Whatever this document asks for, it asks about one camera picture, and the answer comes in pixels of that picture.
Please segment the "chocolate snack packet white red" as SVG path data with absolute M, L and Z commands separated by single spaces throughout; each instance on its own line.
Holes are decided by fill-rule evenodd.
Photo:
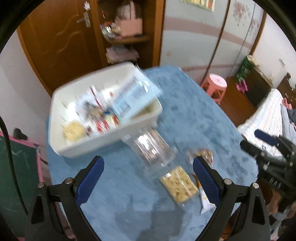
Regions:
M 82 125 L 96 124 L 99 120 L 106 120 L 108 103 L 103 94 L 98 92 L 94 85 L 90 85 L 76 100 L 75 112 Z

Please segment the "dark bedside cabinet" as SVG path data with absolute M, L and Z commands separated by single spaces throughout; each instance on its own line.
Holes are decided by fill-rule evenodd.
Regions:
M 221 108 L 239 126 L 250 118 L 271 91 L 273 84 L 256 66 L 246 79 L 239 83 L 235 76 L 226 79 L 228 87 Z

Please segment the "pink plastic stool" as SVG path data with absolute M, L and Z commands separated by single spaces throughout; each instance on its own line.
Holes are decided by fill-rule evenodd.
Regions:
M 201 88 L 220 105 L 227 90 L 227 82 L 220 75 L 210 73 L 201 83 Z

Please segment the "wooden corner shelf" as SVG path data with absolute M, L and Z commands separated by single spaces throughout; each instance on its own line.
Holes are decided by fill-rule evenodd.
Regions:
M 133 47 L 141 68 L 159 65 L 165 1 L 90 1 L 90 6 L 103 67 L 116 62 L 107 54 L 115 45 Z

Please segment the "brown wooden door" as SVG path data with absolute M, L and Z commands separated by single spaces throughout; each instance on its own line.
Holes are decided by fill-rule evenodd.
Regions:
M 49 95 L 107 66 L 97 1 L 43 1 L 22 21 L 17 34 Z

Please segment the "green chalkboard pink frame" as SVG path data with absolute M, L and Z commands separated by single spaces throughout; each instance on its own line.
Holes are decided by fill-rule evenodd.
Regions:
M 40 145 L 33 140 L 22 141 L 10 136 L 16 179 L 25 203 L 30 209 L 40 181 Z M 27 217 L 18 200 L 11 176 L 6 144 L 1 133 L 1 215 L 17 237 L 25 236 Z

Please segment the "pink basket on shelf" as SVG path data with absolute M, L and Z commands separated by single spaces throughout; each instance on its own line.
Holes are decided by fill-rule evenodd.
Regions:
M 134 1 L 123 1 L 116 9 L 115 25 L 121 37 L 143 34 L 142 8 Z

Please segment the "large clear bread bag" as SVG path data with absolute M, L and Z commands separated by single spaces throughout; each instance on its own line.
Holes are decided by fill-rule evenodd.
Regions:
M 162 89 L 137 68 L 112 97 L 111 108 L 125 125 L 162 94 Z

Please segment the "orange oats bar packet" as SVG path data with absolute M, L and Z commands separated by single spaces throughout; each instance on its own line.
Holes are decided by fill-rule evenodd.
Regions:
M 201 203 L 202 203 L 201 214 L 205 214 L 207 211 L 215 209 L 216 206 L 215 206 L 215 204 L 213 204 L 213 203 L 211 203 L 209 201 L 209 199 L 206 196 L 206 193 L 205 193 L 199 179 L 197 178 L 197 176 L 195 174 L 193 174 L 193 176 L 194 176 L 194 178 L 196 180 L 196 184 L 197 184 L 197 187 L 198 187 L 199 192 L 200 192 Z

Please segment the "blue fuzzy table cover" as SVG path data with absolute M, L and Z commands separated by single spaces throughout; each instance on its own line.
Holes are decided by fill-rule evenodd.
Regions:
M 234 124 L 188 75 L 174 66 L 148 69 L 146 75 L 163 90 L 163 112 L 158 132 L 177 149 L 176 162 L 187 164 L 187 150 L 213 152 L 214 168 L 223 178 L 249 186 L 255 182 L 255 161 L 240 149 L 241 135 Z M 75 159 L 47 149 L 53 184 L 74 177 L 94 156 L 104 159 L 104 172 L 83 213 L 102 240 L 195 240 L 212 212 L 200 213 L 194 198 L 177 205 L 157 176 L 144 172 L 142 160 L 123 142 Z

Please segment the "colourful wall poster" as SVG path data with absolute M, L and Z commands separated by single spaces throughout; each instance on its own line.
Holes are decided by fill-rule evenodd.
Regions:
M 215 0 L 181 0 L 185 4 L 190 4 L 214 12 Z

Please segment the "white patterned bed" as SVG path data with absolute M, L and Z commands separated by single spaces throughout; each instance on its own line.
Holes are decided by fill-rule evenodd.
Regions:
M 237 128 L 248 142 L 274 157 L 282 157 L 282 154 L 275 146 L 255 137 L 254 132 L 261 130 L 271 136 L 284 136 L 295 143 L 295 121 L 289 120 L 287 108 L 282 104 L 283 99 L 280 91 L 273 88 L 257 111 Z

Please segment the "clear brown cookie bag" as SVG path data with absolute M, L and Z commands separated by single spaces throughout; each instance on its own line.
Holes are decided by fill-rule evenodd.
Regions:
M 143 128 L 134 134 L 126 135 L 122 141 L 150 169 L 164 167 L 173 161 L 176 156 L 176 148 L 170 147 L 155 128 Z

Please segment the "grey sliding wardrobe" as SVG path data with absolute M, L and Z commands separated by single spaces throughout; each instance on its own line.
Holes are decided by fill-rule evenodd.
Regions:
M 253 47 L 263 13 L 254 1 L 215 1 L 212 11 L 166 1 L 160 64 L 180 67 L 197 83 L 209 73 L 234 76 Z

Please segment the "clear bag pale crackers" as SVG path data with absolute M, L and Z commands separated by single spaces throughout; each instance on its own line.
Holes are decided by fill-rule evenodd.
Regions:
M 165 173 L 159 178 L 159 181 L 177 204 L 183 205 L 199 192 L 182 166 L 177 166 Z

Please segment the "red round snack packet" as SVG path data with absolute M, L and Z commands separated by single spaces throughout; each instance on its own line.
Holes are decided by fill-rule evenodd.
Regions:
M 99 133 L 105 133 L 110 130 L 110 126 L 106 120 L 98 120 L 96 122 L 96 128 Z

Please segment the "white plastic storage bin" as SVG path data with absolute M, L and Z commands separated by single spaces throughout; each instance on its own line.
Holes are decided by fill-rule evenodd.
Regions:
M 154 127 L 163 111 L 160 86 L 130 62 L 73 80 L 52 96 L 48 142 L 67 158 Z

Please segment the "small nut snack packet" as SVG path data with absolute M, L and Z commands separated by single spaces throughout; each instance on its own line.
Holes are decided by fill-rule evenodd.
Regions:
M 196 157 L 202 157 L 206 163 L 210 166 L 214 166 L 213 153 L 209 149 L 199 148 L 199 149 L 189 149 L 187 151 L 187 160 L 189 163 L 193 164 Z

